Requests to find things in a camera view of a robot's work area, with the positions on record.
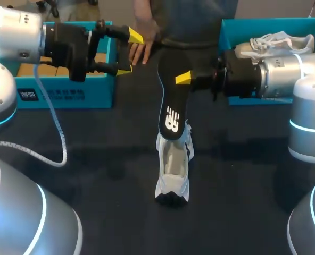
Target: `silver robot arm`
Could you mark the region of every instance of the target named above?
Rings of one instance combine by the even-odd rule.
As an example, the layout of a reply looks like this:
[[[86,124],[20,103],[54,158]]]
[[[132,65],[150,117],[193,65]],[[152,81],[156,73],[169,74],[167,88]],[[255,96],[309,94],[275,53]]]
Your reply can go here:
[[[267,57],[258,65],[227,53],[226,61],[231,63],[219,70],[226,95],[293,98],[289,152],[301,161],[315,163],[315,53]],[[287,237],[293,255],[315,255],[315,187],[292,211]]]
[[[38,64],[46,27],[39,14],[0,7],[0,60]]]
[[[45,31],[39,15],[0,7],[0,60],[38,64]],[[15,110],[15,79],[0,63],[0,127]],[[0,254],[79,255],[82,239],[70,206],[0,160]]]

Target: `white cable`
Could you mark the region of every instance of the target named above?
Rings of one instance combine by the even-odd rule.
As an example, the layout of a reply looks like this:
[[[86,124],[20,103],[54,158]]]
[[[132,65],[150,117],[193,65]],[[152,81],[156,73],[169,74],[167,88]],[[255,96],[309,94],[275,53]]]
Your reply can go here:
[[[24,146],[21,146],[21,145],[18,145],[16,143],[13,143],[13,142],[4,142],[4,141],[0,141],[0,146],[6,146],[6,147],[10,147],[10,148],[14,148],[14,149],[18,149],[18,150],[21,150],[27,154],[30,154],[31,156],[49,164],[49,165],[52,165],[52,166],[55,166],[55,167],[62,167],[64,166],[66,163],[67,163],[67,160],[68,160],[68,153],[67,153],[67,144],[65,143],[65,137],[64,137],[64,133],[62,131],[62,128],[60,126],[60,123],[58,121],[58,118],[57,118],[57,115],[56,115],[56,112],[55,112],[55,109],[53,108],[53,105],[51,103],[51,100],[50,100],[50,97],[49,95],[47,94],[40,78],[39,78],[39,74],[38,74],[38,65],[35,65],[35,68],[34,68],[34,74],[35,74],[35,79],[36,79],[36,82],[40,88],[40,90],[42,91],[43,95],[44,95],[44,98],[46,99],[47,101],[47,104],[49,105],[49,108],[50,108],[50,112],[51,112],[51,115],[52,115],[52,118],[55,122],[55,125],[57,127],[57,130],[58,130],[58,133],[60,134],[60,137],[61,137],[61,141],[62,141],[62,149],[63,149],[63,159],[62,159],[62,162],[60,163],[57,163],[57,162],[54,162],[38,153],[36,153],[35,151],[33,150],[30,150],[29,148],[26,148]]]

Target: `black table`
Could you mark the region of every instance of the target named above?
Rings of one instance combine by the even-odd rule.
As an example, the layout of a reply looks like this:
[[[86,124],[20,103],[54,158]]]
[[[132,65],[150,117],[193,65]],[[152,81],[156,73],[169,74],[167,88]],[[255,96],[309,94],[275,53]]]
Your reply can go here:
[[[189,55],[194,65],[207,65],[211,52]],[[171,208],[154,201],[160,54],[118,78],[113,109],[57,111],[66,167],[9,148],[0,148],[0,158],[73,206],[84,228],[82,254],[289,255],[289,213],[315,184],[315,166],[287,151],[289,105],[233,108],[213,103],[209,91],[192,94],[189,203]],[[0,140],[61,160],[47,110],[20,110]]]

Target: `blue box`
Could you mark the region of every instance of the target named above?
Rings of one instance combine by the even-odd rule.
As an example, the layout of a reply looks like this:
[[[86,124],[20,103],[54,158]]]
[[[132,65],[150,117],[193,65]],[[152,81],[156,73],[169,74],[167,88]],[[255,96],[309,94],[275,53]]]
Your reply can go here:
[[[71,25],[83,26],[91,30],[95,22],[67,22]],[[113,38],[104,37],[100,40],[97,49],[98,53],[106,53],[106,62],[116,61],[117,47]],[[34,77],[16,77],[21,63],[2,62],[13,74],[18,89],[19,109],[47,109],[48,104],[36,84]],[[50,95],[53,106],[56,109],[90,109],[90,108],[111,108],[115,77],[108,74],[103,76],[87,76],[85,82],[70,81],[68,76],[41,76],[46,91]],[[35,100],[21,98],[21,92],[27,91],[36,93]]]
[[[250,38],[259,38],[280,31],[294,37],[305,37],[308,34],[315,37],[315,18],[223,20],[219,38],[219,52],[222,53],[223,50],[232,49],[238,44],[249,42]],[[273,105],[290,104],[291,102],[291,98],[229,98],[230,105]]]

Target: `white sneaker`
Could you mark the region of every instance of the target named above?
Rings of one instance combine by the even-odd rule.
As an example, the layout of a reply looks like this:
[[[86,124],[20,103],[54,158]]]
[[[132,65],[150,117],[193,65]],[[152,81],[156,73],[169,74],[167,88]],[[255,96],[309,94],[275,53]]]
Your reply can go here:
[[[251,38],[250,42],[237,45],[235,53],[238,58],[251,58],[256,63],[263,57],[313,53],[314,41],[313,35],[292,37],[281,31]]]
[[[188,162],[194,157],[190,130],[191,127],[186,121],[184,132],[176,141],[168,141],[160,133],[157,135],[156,149],[160,157],[160,176],[155,189],[155,197],[174,192],[188,202]]]

